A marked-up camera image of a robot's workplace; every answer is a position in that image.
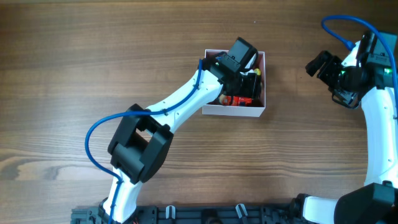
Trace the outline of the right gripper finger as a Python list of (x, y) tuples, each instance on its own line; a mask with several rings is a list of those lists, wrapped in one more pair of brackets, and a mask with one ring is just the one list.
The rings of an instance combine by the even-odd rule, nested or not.
[(317, 78), (335, 89), (338, 86), (339, 75), (342, 71), (341, 59), (337, 56), (324, 57)]
[(332, 58), (332, 54), (329, 51), (321, 51), (312, 61), (306, 66), (306, 72), (308, 75), (313, 77), (317, 72), (321, 72), (324, 65), (329, 62)]

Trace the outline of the yellow wooden rattle drum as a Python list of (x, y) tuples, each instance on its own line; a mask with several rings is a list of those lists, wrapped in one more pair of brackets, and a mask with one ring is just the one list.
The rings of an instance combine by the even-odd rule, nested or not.
[(254, 73), (255, 73), (257, 76), (261, 76), (261, 70), (260, 70), (259, 68), (254, 69)]

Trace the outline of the red toy car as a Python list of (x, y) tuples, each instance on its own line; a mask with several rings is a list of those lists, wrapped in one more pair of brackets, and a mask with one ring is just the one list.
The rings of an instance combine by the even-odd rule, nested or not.
[(240, 97), (240, 96), (228, 96), (229, 105), (227, 106), (251, 106), (252, 98)]

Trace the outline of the pink box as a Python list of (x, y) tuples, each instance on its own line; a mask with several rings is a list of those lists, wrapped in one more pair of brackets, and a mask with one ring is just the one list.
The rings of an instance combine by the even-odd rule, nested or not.
[(201, 113), (204, 115), (260, 117), (266, 108), (266, 53), (264, 51), (259, 52), (255, 68), (261, 70), (261, 94), (252, 106), (224, 106), (211, 102), (201, 107)]

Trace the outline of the white wooden rattle drum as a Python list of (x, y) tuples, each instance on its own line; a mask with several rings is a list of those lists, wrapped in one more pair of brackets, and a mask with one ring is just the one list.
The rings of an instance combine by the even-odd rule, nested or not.
[(221, 105), (224, 105), (224, 106), (229, 105), (229, 98), (228, 98), (228, 96), (226, 96), (226, 95), (220, 95), (220, 96), (218, 97), (218, 100), (219, 100), (219, 103), (220, 103)]

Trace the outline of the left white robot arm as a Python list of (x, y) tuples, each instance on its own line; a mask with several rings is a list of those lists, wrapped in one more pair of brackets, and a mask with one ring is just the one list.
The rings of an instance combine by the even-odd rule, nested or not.
[(108, 145), (114, 180), (102, 205), (109, 223), (131, 220), (145, 182), (163, 165), (174, 133), (193, 113), (221, 95), (257, 96), (254, 65), (258, 50), (237, 38), (227, 52), (199, 61), (186, 84), (166, 99), (141, 108), (132, 105)]

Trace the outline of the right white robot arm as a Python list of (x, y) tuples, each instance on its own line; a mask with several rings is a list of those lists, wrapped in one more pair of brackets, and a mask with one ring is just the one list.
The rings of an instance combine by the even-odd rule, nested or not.
[(345, 59), (324, 50), (305, 69), (328, 86), (332, 100), (361, 108), (367, 128), (368, 168), (363, 187), (328, 199), (300, 194), (290, 210), (310, 223), (397, 223), (397, 103), (385, 49), (397, 36), (366, 31)]

